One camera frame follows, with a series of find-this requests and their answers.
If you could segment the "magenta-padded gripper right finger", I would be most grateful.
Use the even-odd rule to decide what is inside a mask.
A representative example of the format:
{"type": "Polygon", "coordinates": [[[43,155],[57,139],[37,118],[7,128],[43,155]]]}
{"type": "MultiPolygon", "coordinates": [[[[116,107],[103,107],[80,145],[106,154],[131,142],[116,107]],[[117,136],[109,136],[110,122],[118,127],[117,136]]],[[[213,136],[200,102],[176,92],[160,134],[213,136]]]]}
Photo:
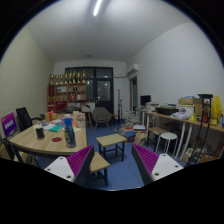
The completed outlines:
{"type": "Polygon", "coordinates": [[[132,155],[145,185],[182,169],[168,154],[158,155],[136,144],[132,145],[132,155]]]}

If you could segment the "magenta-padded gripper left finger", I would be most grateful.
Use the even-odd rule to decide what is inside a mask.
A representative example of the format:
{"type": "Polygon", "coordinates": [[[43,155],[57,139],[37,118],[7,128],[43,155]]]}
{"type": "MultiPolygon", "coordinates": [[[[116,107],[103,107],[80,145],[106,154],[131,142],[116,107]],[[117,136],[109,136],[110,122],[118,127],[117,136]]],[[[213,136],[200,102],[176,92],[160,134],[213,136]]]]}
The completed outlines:
{"type": "Polygon", "coordinates": [[[94,147],[90,145],[68,157],[59,156],[45,171],[82,186],[90,174],[93,156],[94,147]]]}

